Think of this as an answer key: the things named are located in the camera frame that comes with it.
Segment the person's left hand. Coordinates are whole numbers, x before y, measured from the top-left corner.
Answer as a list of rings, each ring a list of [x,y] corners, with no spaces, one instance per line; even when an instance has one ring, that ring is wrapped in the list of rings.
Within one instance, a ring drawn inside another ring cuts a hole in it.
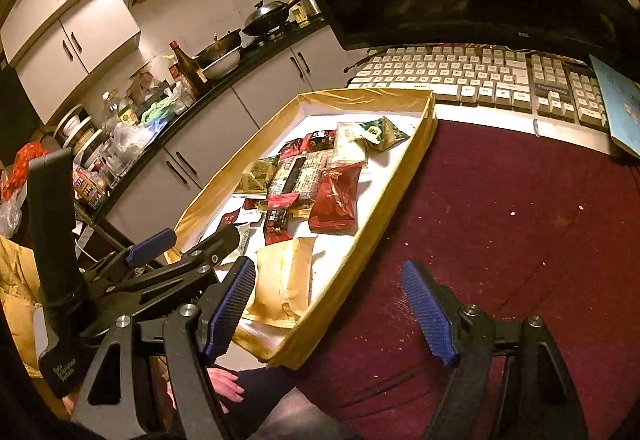
[[[223,368],[207,368],[206,374],[224,414],[229,413],[229,403],[239,404],[243,402],[244,389],[238,384],[238,375]]]

